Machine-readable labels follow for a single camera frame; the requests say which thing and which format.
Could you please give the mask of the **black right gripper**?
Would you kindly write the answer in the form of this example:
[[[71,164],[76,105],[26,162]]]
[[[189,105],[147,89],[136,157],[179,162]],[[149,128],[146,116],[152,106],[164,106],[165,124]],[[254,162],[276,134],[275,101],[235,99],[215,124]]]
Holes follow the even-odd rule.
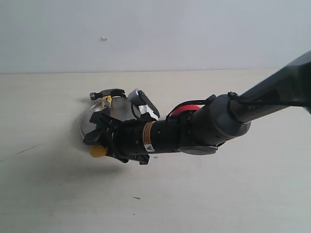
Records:
[[[155,120],[120,121],[104,113],[93,113],[89,122],[95,125],[95,129],[85,135],[84,144],[107,147],[107,156],[122,163],[149,163],[150,156],[143,143],[143,130],[147,124],[152,127]]]

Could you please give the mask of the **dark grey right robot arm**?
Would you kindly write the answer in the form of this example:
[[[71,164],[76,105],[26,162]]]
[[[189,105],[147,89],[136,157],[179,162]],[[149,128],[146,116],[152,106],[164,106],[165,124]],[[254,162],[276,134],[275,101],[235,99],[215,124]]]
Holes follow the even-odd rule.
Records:
[[[151,154],[214,154],[251,122],[288,107],[311,109],[311,54],[304,53],[241,95],[228,92],[175,106],[164,119],[141,89],[92,92],[79,123],[93,157],[149,162]]]

